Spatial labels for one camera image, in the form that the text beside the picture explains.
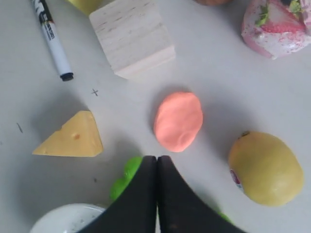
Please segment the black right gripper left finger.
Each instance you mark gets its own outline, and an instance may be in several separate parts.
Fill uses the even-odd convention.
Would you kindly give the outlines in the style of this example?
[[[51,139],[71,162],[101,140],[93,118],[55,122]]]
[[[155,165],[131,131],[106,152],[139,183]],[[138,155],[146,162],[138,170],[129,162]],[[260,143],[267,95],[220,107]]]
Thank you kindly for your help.
[[[83,233],[154,233],[157,159],[145,156],[122,194]]]

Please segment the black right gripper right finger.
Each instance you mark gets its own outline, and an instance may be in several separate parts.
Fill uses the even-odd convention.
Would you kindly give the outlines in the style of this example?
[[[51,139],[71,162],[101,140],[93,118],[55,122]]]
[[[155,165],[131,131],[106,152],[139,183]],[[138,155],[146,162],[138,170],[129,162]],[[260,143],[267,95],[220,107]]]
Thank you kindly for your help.
[[[162,233],[242,233],[205,204],[169,156],[157,159],[157,206]]]

